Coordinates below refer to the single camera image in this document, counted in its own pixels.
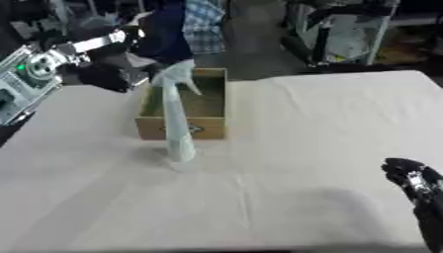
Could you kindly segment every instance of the machine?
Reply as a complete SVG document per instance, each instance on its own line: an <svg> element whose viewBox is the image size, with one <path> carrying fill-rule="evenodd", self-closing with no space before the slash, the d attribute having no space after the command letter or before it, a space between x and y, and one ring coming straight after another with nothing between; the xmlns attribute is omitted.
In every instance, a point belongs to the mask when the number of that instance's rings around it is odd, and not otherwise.
<svg viewBox="0 0 443 253"><path fill-rule="evenodd" d="M414 204L426 246L433 253L443 252L443 177L409 159L388 158L382 168L388 180L400 186Z"/></svg>
<svg viewBox="0 0 443 253"><path fill-rule="evenodd" d="M115 43L131 45L136 42L132 35L129 31L115 30L83 42L57 44L47 51L40 51L31 44L18 48L0 63L0 126L10 126L24 119L50 93L60 88L63 81L57 71L60 66L90 63L87 51ZM119 91L126 92L139 84L128 83Z"/></svg>

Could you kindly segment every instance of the white table surface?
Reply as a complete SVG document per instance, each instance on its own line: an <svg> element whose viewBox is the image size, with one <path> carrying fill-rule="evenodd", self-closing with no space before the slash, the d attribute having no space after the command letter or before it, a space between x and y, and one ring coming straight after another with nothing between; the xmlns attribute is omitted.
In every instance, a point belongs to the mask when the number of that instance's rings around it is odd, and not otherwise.
<svg viewBox="0 0 443 253"><path fill-rule="evenodd" d="M228 137L174 164L140 95L66 87L0 149L0 251L422 245L386 157L443 168L443 90L418 72L228 86Z"/></svg>

